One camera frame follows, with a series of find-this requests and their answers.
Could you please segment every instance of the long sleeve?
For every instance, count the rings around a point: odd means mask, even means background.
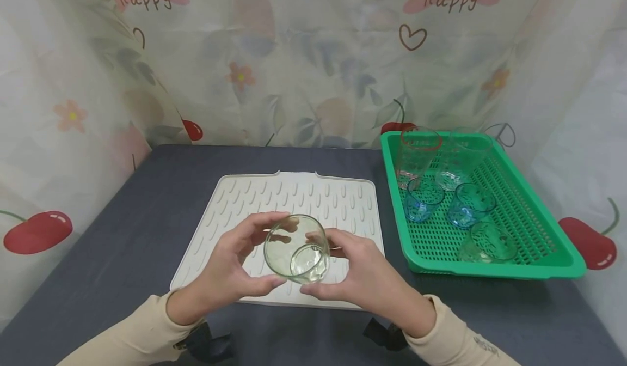
[[[58,366],[140,366],[175,361],[174,345],[195,325],[174,324],[165,312],[170,295],[151,295],[132,315],[69,354]]]
[[[436,309],[436,323],[425,337],[405,333],[411,349],[431,366],[520,366],[494,344],[473,332],[466,323],[433,295],[426,295]]]

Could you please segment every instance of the cherry stem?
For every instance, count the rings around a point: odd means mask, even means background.
[[[18,221],[22,221],[22,222],[25,222],[25,221],[26,221],[26,219],[25,219],[25,218],[23,218],[23,217],[21,217],[21,216],[17,216],[15,213],[12,213],[12,212],[9,212],[9,211],[3,211],[3,210],[0,210],[0,214],[2,214],[2,215],[7,215],[7,216],[10,216],[10,217],[14,217],[14,218],[16,218]]]
[[[405,109],[403,109],[403,105],[401,105],[401,103],[397,101],[396,99],[394,100],[394,102],[398,103],[398,106],[401,108],[401,114],[403,115],[401,117],[401,123],[404,123],[405,122]]]
[[[274,138],[274,133],[272,134],[271,138],[268,139],[268,143],[266,143],[266,145],[264,147],[268,147],[268,144],[271,143],[272,139]]]
[[[611,230],[615,229],[616,226],[618,226],[618,222],[620,222],[620,212],[618,211],[618,206],[616,206],[616,203],[614,202],[614,200],[612,200],[611,197],[608,197],[607,201],[610,202],[610,204],[612,205],[612,209],[614,209],[614,221],[609,227],[607,227],[607,229],[601,232],[601,235],[609,234]]]

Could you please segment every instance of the clear glass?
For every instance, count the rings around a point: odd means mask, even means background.
[[[442,147],[435,180],[444,190],[452,192],[470,182],[470,175],[492,148],[492,138],[471,127],[458,127],[450,132]]]
[[[273,272],[300,284],[321,281],[329,270],[327,236],[322,225],[307,215],[288,216],[274,225],[263,255]]]
[[[495,208],[496,198],[490,190],[476,184],[461,184],[455,189],[447,216],[454,225],[469,229]]]
[[[471,227],[458,259],[471,263],[507,263],[516,257],[518,249],[507,231],[492,223],[477,223]]]
[[[442,146],[442,138],[428,127],[408,127],[401,132],[396,156],[396,181],[406,189],[412,179],[423,176]]]
[[[405,217],[416,223],[429,219],[444,201],[444,190],[435,181],[419,177],[409,181],[405,195]]]

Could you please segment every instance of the white drying mat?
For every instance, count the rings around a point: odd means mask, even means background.
[[[323,227],[337,227],[372,239],[383,251],[379,208],[374,184],[368,180],[321,176],[317,173],[226,175],[218,181],[207,209],[185,251],[170,289],[189,284],[205,267],[220,235],[234,228],[249,214],[289,211],[316,218]],[[272,274],[263,258],[263,245],[248,256],[244,269],[249,275]],[[348,271],[346,259],[331,258],[323,283],[339,283]],[[243,302],[272,305],[359,309],[339,301],[319,301],[302,295],[300,284],[288,281],[269,295],[245,297]]]

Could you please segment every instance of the left hand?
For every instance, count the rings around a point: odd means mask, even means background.
[[[167,312],[179,325],[190,325],[209,312],[244,296],[264,296],[285,283],[277,275],[251,278],[242,267],[246,257],[268,235],[266,229],[289,212],[253,213],[220,237],[201,274],[170,296]]]

